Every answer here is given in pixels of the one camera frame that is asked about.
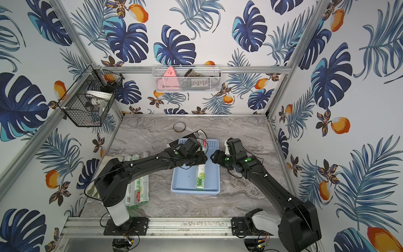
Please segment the plastic wrap roll green print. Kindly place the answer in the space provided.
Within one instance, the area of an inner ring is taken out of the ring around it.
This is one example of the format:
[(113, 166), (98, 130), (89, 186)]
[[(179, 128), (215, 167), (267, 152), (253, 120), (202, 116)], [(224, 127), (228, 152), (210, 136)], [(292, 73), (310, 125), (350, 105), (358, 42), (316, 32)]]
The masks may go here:
[(140, 178), (139, 203), (145, 205), (149, 201), (149, 176), (145, 175)]

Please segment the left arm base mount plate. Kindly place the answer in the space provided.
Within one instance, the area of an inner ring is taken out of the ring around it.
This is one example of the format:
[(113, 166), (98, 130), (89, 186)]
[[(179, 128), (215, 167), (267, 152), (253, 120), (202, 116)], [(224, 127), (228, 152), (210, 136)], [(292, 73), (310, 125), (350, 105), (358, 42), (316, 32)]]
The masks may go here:
[(130, 217), (128, 221), (116, 226), (112, 219), (107, 221), (103, 234), (105, 236), (145, 236), (149, 227), (149, 219), (146, 217)]

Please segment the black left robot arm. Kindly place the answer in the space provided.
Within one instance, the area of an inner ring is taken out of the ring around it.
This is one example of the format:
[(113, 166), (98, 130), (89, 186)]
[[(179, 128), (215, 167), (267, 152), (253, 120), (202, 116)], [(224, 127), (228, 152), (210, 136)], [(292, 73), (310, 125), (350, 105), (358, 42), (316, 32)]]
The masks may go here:
[(177, 167), (205, 164), (207, 156), (202, 150), (188, 150), (183, 146), (135, 161), (108, 161), (94, 184), (112, 223), (116, 227), (126, 225), (130, 215), (125, 205), (128, 184), (146, 175)]

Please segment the plastic wrap roll green label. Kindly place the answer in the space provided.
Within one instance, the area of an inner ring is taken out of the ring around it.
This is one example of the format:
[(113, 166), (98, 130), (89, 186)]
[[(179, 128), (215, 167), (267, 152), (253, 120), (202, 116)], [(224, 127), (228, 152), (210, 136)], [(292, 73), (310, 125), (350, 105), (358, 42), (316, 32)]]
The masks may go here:
[(201, 164), (197, 168), (196, 190), (204, 190), (205, 188), (205, 170), (205, 164)]

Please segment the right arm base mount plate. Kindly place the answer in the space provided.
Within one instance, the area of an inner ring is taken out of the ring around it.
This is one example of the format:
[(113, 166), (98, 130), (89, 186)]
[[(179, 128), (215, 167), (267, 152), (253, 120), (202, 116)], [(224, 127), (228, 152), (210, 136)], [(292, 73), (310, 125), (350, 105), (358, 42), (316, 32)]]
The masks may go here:
[(231, 219), (232, 235), (238, 238), (257, 236), (263, 233), (273, 234), (278, 231), (280, 223), (278, 215), (270, 214), (263, 209), (255, 209), (248, 212), (244, 217)]

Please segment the plastic wrap roll white label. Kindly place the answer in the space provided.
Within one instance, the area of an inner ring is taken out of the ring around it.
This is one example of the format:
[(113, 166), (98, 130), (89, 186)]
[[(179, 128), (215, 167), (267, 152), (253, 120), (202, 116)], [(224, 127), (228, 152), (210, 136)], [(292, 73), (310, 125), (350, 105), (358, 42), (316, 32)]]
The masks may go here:
[[(132, 156), (131, 155), (125, 155), (124, 156), (124, 161), (132, 161)], [(126, 189), (125, 205), (126, 205), (126, 207), (131, 206), (131, 184), (130, 183), (128, 183), (127, 189)]]

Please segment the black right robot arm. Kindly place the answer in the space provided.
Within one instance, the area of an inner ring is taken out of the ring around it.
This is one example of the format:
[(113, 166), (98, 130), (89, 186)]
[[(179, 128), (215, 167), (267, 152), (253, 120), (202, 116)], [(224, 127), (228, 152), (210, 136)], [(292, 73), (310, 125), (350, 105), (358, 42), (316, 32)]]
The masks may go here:
[(287, 251), (301, 252), (322, 238), (316, 207), (288, 192), (268, 173), (258, 158), (248, 156), (246, 152), (227, 155), (217, 150), (211, 160), (242, 174), (272, 203), (280, 217), (278, 237)]

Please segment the plastic wrap roll red label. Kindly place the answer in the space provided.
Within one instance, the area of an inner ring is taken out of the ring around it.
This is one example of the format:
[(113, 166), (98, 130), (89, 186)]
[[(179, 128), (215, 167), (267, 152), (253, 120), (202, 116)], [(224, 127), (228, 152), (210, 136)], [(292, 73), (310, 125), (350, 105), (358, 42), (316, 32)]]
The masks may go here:
[(140, 205), (140, 190), (141, 190), (141, 180), (138, 178), (131, 183), (131, 199), (133, 200), (132, 207), (138, 208)]

